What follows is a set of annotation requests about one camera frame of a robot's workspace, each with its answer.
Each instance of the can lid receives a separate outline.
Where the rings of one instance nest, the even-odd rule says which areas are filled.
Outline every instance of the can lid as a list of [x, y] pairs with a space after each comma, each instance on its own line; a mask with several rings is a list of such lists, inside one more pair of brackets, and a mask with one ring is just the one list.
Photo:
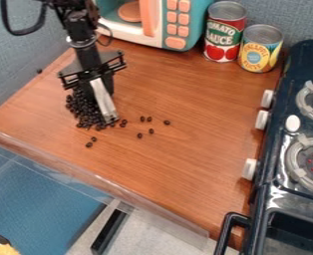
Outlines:
[[275, 44], [283, 40], [283, 35], [273, 26], [257, 24], [244, 30], [244, 38], [259, 44]]
[[236, 2], [222, 1], [208, 7], [210, 18], [227, 21], [239, 20], [246, 17], [246, 9]]

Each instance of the pink microwave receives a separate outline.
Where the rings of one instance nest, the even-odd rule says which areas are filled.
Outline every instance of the pink microwave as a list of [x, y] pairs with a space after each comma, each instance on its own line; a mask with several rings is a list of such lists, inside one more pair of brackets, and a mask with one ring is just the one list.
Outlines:
[[[115, 38], [175, 51], [192, 48], [203, 33], [212, 0], [97, 0], [100, 23]], [[108, 31], [99, 28], [108, 35]]]

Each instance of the stove knob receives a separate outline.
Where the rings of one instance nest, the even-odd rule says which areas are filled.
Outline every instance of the stove knob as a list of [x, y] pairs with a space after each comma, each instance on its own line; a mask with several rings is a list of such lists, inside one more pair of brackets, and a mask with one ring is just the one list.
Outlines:
[[272, 99], [274, 98], [274, 92], [270, 90], [265, 90], [263, 93], [263, 98], [261, 101], [261, 106], [263, 108], [270, 108]]
[[266, 123], [268, 122], [269, 112], [261, 110], [258, 112], [255, 127], [260, 130], [264, 130]]
[[256, 172], [257, 160], [248, 158], [244, 164], [242, 177], [247, 180], [252, 180]]
[[289, 116], [285, 122], [285, 128], [290, 132], [295, 132], [300, 129], [301, 121], [297, 116]]

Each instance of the black stove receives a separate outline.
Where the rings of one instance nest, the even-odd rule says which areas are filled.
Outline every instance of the black stove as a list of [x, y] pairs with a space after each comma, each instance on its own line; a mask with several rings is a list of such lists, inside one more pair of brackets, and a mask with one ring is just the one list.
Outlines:
[[231, 229], [245, 228], [240, 254], [313, 254], [313, 40], [295, 45], [275, 92], [265, 92], [256, 127], [265, 129], [252, 180], [250, 217], [225, 216], [215, 255]]

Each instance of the tomato sauce can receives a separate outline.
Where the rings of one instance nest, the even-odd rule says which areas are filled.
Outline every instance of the tomato sauce can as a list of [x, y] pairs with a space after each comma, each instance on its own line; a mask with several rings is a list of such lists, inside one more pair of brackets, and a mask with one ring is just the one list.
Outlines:
[[239, 3], [221, 1], [208, 7], [204, 56], [211, 61], [230, 62], [237, 59], [246, 10]]
[[283, 44], [281, 31], [269, 25], [253, 25], [245, 29], [238, 64], [253, 73], [265, 73], [277, 63]]

